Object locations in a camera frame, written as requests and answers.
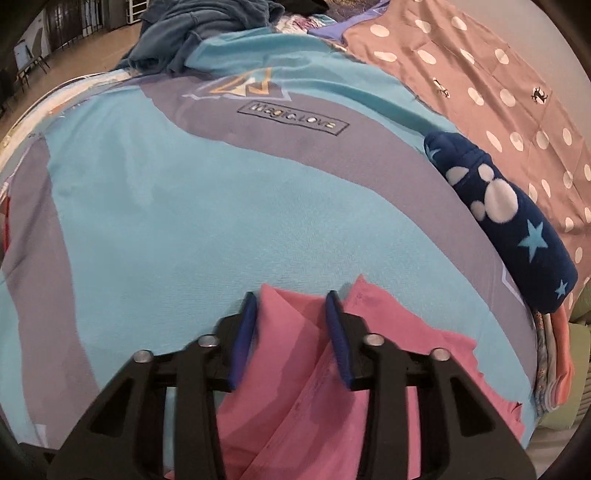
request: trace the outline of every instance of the light blue bedsheet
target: light blue bedsheet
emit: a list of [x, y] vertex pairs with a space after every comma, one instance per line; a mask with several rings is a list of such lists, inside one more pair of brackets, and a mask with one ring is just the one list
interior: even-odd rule
[[[17, 438], [59, 446], [134, 351], [182, 348], [262, 283], [325, 294], [365, 274], [478, 341], [487, 382], [524, 405], [526, 445], [531, 318], [419, 153], [454, 126], [314, 37], [221, 35], [187, 65], [199, 73], [128, 81], [31, 140], [10, 190], [27, 246], [0, 284], [0, 405]], [[306, 119], [257, 116], [257, 102]]]

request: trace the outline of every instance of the green fabric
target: green fabric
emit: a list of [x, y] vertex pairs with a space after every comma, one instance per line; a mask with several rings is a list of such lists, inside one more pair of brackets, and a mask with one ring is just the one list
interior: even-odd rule
[[591, 352], [591, 333], [586, 326], [569, 323], [570, 354], [573, 358], [574, 377], [567, 403], [542, 417], [540, 426], [553, 430], [567, 430], [573, 426], [579, 412]]
[[591, 312], [591, 282], [585, 285], [577, 303], [574, 304], [573, 313], [570, 315], [570, 318], [571, 320], [576, 320], [587, 312]]

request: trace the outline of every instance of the blue gripper pad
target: blue gripper pad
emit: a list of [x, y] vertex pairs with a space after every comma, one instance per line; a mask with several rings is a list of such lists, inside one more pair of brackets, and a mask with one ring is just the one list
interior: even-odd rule
[[229, 352], [230, 373], [228, 375], [228, 383], [233, 390], [242, 381], [244, 370], [246, 370], [246, 362], [255, 333], [257, 313], [256, 296], [254, 293], [249, 292], [246, 294], [242, 303], [240, 326], [238, 327], [236, 338]]
[[348, 389], [353, 384], [354, 373], [351, 368], [351, 347], [345, 329], [340, 322], [341, 306], [334, 291], [326, 296], [324, 304], [326, 310], [326, 326], [328, 327], [330, 341], [335, 351], [336, 362], [339, 367], [340, 377]]

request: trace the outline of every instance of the gray stripe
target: gray stripe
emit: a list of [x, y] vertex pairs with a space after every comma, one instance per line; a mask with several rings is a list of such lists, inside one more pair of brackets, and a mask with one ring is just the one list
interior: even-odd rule
[[98, 395], [76, 329], [70, 260], [51, 196], [44, 138], [27, 153], [10, 186], [10, 244], [2, 269], [18, 314], [22, 387], [35, 424], [60, 447]]
[[[223, 83], [215, 81], [215, 86]], [[533, 385], [537, 369], [534, 324], [526, 307], [503, 285], [499, 255], [445, 179], [392, 132], [353, 109], [306, 95], [290, 93], [291, 101], [268, 101], [350, 126], [334, 136], [242, 115], [238, 110], [252, 98], [187, 97], [207, 96], [208, 89], [196, 77], [161, 79], [142, 83], [140, 88], [188, 133], [289, 158], [367, 187], [391, 202], [423, 230], [488, 304]]]

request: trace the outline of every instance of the pink polka dot fabric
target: pink polka dot fabric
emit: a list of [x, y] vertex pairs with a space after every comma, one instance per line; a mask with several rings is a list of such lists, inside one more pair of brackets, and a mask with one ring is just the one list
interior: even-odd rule
[[591, 275], [591, 155], [551, 88], [511, 46], [445, 0], [400, 0], [346, 30], [350, 54], [399, 78], [491, 154]]

